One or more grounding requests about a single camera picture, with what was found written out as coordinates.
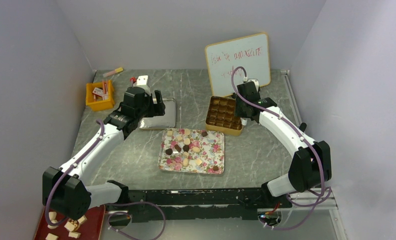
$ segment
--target yellow bin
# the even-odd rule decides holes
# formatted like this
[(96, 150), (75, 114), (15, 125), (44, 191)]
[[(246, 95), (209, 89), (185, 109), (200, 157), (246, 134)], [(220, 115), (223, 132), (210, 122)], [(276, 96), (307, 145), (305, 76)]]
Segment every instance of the yellow bin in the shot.
[(92, 92), (95, 88), (98, 87), (102, 88), (102, 82), (86, 84), (86, 106), (89, 106), (95, 112), (113, 108), (115, 105), (115, 101), (114, 101), (114, 87), (112, 86), (112, 81), (108, 80), (109, 93), (107, 100), (100, 100), (100, 101), (93, 100)]

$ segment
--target floral tray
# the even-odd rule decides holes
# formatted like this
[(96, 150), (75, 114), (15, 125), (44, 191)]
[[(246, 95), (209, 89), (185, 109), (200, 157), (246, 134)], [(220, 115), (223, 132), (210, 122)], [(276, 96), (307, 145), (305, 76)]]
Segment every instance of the floral tray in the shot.
[[(173, 131), (173, 135), (167, 136), (168, 131)], [(202, 136), (202, 132), (207, 132), (208, 135)], [(183, 139), (190, 139), (189, 164), (186, 167), (183, 165), (186, 158), (183, 155), (185, 144), (183, 140), (177, 140), (178, 135)], [(175, 145), (182, 148), (180, 152), (176, 150)], [(193, 147), (198, 147), (200, 152), (195, 153), (192, 150)], [(172, 149), (173, 153), (168, 155), (167, 149)], [(200, 165), (195, 162), (197, 159), (202, 161)], [(162, 134), (158, 166), (165, 171), (221, 174), (224, 171), (224, 134), (219, 131), (190, 130), (190, 134), (186, 135), (185, 129), (168, 128)]]

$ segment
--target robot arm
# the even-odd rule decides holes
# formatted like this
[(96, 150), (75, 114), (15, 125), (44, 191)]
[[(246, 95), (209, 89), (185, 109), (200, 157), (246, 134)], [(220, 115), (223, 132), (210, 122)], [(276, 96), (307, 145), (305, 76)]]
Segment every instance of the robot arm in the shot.
[[(286, 147), (287, 151), (292, 156), (289, 172), (264, 183), (262, 186), (263, 188), (267, 188), (272, 196), (278, 197), (295, 191), (304, 192), (320, 184), (320, 172), (315, 161), (315, 156), (310, 151), (307, 144), (304, 143), (303, 138), (312, 145), (319, 155), (322, 161), (325, 181), (332, 178), (330, 147), (325, 141), (316, 142), (313, 138), (304, 133), (304, 128), (290, 126), (283, 121), (281, 118), (288, 119), (283, 115), (277, 104), (269, 97), (261, 99), (258, 80), (249, 79), (248, 82), (238, 85), (237, 90), (246, 100), (266, 108), (271, 112), (275, 112), (280, 117), (276, 117), (269, 112), (253, 107), (238, 97), (236, 98), (235, 116), (250, 118), (267, 128)], [(298, 129), (302, 137), (300, 137), (292, 127)]]
[(101, 164), (112, 150), (122, 143), (130, 133), (138, 127), (138, 123), (143, 117), (162, 116), (165, 114), (165, 105), (162, 101), (160, 91), (155, 91), (157, 103), (153, 102), (147, 86), (147, 76), (140, 76), (144, 81), (137, 82), (135, 86), (129, 87), (124, 93), (123, 102), (118, 109), (113, 111), (104, 120), (103, 134), (99, 130), (74, 157), (61, 165), (59, 169), (49, 167), (42, 176), (42, 203), (45, 206), (49, 194), (57, 180), (69, 170), (74, 168), (63, 178), (56, 187), (51, 199), (50, 207), (71, 218), (79, 219), (90, 208), (107, 203), (115, 203), (128, 188), (118, 182), (108, 181), (102, 185), (85, 186), (83, 182), (88, 182), (92, 173)]

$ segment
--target black metal base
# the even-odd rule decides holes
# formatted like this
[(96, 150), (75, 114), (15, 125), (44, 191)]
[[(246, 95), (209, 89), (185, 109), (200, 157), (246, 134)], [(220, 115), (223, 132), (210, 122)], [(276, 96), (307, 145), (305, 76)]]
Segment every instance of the black metal base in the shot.
[[(157, 204), (167, 220), (193, 219), (257, 219), (257, 209), (274, 208), (280, 202), (282, 208), (291, 208), (286, 196), (272, 197), (263, 187), (219, 188), (192, 190), (129, 190), (125, 203), (146, 201)], [(162, 220), (161, 213), (154, 207), (141, 204), (129, 207), (107, 206), (108, 211), (128, 210), (134, 222)], [(113, 226), (127, 224), (125, 218), (115, 217)]]

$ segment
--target chocolate box compartment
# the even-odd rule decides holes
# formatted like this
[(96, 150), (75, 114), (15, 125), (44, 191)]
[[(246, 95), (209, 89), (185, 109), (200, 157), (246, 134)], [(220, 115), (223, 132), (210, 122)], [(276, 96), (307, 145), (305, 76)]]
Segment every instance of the chocolate box compartment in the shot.
[(232, 98), (212, 96), (205, 120), (206, 129), (239, 136), (243, 126), (240, 118), (234, 116), (235, 106), (236, 100)]

